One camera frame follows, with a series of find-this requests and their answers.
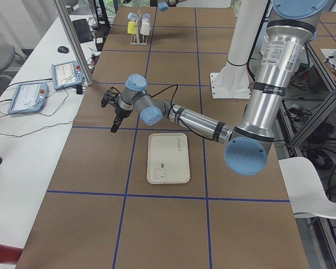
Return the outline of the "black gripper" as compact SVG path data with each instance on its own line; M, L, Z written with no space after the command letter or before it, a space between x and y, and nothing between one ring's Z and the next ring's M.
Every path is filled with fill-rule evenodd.
M123 119L128 118L133 111L133 106L131 104L127 104L122 100L118 100L115 107L116 117L113 121L113 125L111 126L110 132L116 133L120 128L120 125Z

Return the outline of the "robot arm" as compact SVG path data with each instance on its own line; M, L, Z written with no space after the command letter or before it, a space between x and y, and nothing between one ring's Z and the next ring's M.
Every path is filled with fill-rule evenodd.
M178 3L186 0L157 0L157 8L160 11L167 11L169 7L176 7Z
M326 1L242 1L227 57L218 73L211 74L214 98L248 99L243 119L231 127L170 100L156 100L146 90L146 79L132 74L124 90L114 98L116 132L123 119L136 110L146 125L162 118L183 126L208 140L224 144L227 166L241 175L254 175L267 163L274 141L272 125L286 94L302 46L317 34L317 24ZM267 9L271 14L260 66L253 83L248 62L260 23Z

